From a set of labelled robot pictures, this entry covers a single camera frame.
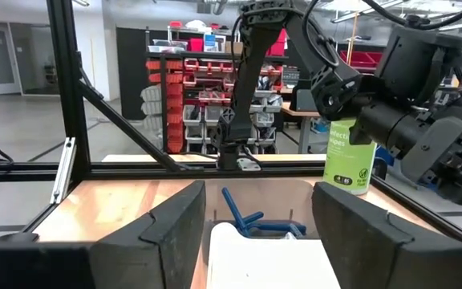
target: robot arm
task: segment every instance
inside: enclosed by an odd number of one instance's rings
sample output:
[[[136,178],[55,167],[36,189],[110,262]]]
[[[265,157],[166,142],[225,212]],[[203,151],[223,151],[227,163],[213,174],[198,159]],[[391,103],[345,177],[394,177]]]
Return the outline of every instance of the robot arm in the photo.
[[[362,75],[337,56],[333,40],[317,23],[311,22],[313,33],[305,35],[303,13],[291,5],[274,0],[242,7],[244,49],[232,103],[213,136],[219,169],[241,169],[239,152],[250,134],[249,106],[257,77],[268,48],[285,27],[312,75],[311,93],[320,115],[328,120],[355,118],[352,144],[375,141],[402,160],[403,173],[412,181],[444,188],[451,192],[442,193],[444,197],[462,204],[462,119],[438,118],[419,109],[444,75],[462,66],[462,38],[397,26],[375,74]],[[411,23],[421,24],[413,18]]]

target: table leg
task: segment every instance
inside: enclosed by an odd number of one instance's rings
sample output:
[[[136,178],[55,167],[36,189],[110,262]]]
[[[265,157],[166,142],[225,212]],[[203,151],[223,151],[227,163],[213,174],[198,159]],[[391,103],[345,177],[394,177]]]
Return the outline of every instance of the table leg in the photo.
[[[298,139],[298,153],[308,153],[308,146],[310,145],[310,126],[311,117],[303,117],[301,123],[301,134]]]

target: wooden table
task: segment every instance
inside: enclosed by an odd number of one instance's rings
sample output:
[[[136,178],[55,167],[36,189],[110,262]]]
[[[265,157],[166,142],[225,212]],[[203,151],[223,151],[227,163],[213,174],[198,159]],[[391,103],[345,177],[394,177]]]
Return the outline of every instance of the wooden table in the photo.
[[[310,145],[310,133],[311,133],[311,118],[319,117],[318,112],[296,112],[290,109],[291,102],[284,101],[282,103],[281,111],[290,116],[302,117],[301,122],[301,133],[298,138],[298,153],[307,153],[307,149]]]
[[[261,161],[321,160],[325,155],[258,155]],[[175,161],[204,161],[199,156],[172,156]],[[104,161],[154,161],[150,156],[108,156]],[[83,181],[34,231],[40,242],[96,241],[125,226],[151,208],[183,189],[193,180],[140,180],[140,181]],[[220,188],[229,186],[234,201],[243,214],[261,210],[266,218],[285,218],[291,210],[293,219],[306,221],[308,231],[312,222],[310,196],[320,177],[292,177],[270,179],[206,180],[206,218],[231,220],[231,213],[220,194]],[[393,214],[430,230],[435,230],[409,210],[390,199],[375,187],[360,198]],[[201,247],[194,272],[192,288],[205,288],[207,261]]]

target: blue tool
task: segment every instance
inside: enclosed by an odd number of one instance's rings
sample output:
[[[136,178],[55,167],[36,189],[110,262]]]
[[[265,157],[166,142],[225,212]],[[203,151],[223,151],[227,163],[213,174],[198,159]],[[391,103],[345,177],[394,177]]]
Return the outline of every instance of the blue tool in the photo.
[[[238,210],[237,204],[235,204],[233,197],[228,188],[222,188],[222,195],[224,195],[225,202],[228,204],[231,214],[233,214],[235,226],[238,232],[245,237],[250,237],[249,229],[256,228],[259,230],[275,230],[281,232],[292,232],[292,234],[299,238],[306,234],[306,226],[293,224],[293,223],[274,223],[274,222],[262,222],[259,221],[263,218],[263,212],[256,212],[243,218]]]

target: green label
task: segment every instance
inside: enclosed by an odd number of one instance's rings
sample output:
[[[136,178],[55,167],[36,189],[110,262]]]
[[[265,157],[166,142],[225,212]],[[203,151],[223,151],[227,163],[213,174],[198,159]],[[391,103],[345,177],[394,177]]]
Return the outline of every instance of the green label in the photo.
[[[370,183],[375,142],[349,144],[349,128],[354,123],[355,120],[340,120],[330,124],[323,180],[351,193],[365,193]]]

